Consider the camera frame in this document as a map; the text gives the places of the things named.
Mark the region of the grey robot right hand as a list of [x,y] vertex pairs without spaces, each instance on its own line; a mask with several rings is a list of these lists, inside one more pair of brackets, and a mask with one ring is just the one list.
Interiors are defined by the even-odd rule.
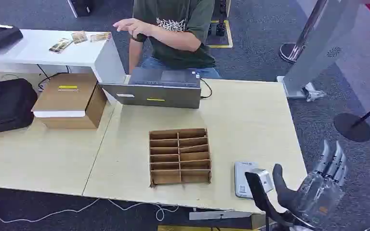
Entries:
[[319,161],[297,190],[291,190],[283,178],[283,168],[275,164],[272,171],[278,203],[306,226],[316,228],[325,222],[344,196],[348,174],[347,157],[339,141],[335,152],[326,140]]

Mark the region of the person's left hand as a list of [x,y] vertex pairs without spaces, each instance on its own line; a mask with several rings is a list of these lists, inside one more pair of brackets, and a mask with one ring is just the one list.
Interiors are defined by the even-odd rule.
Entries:
[[139,34],[151,36],[155,26],[135,18],[126,18],[115,22],[113,27],[118,32],[127,31],[134,38],[137,38]]

